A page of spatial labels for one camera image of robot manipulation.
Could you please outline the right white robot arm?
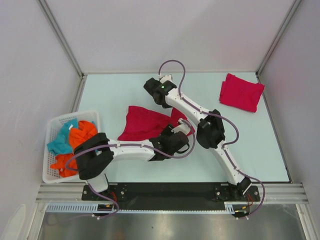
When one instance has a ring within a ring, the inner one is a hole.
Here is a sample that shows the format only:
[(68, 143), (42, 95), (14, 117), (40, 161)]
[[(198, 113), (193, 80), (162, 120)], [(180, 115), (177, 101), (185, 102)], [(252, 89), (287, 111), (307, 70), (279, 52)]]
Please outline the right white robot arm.
[(157, 105), (163, 108), (175, 108), (196, 125), (196, 140), (203, 148), (212, 152), (227, 175), (227, 181), (233, 186), (231, 196), (242, 201), (249, 194), (252, 182), (236, 163), (226, 142), (223, 121), (227, 119), (220, 112), (208, 110), (182, 93), (173, 83), (172, 76), (166, 75), (160, 80), (150, 78), (143, 88)]

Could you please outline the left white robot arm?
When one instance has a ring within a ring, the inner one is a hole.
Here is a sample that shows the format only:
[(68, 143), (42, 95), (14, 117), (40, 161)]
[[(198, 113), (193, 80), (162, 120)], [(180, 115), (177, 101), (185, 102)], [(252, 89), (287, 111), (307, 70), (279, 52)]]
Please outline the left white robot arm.
[(93, 194), (100, 200), (110, 196), (107, 167), (119, 161), (157, 162), (188, 155), (188, 134), (193, 128), (183, 122), (174, 127), (168, 124), (157, 136), (142, 141), (118, 141), (107, 138), (104, 132), (97, 133), (74, 149), (78, 177), (86, 181)]

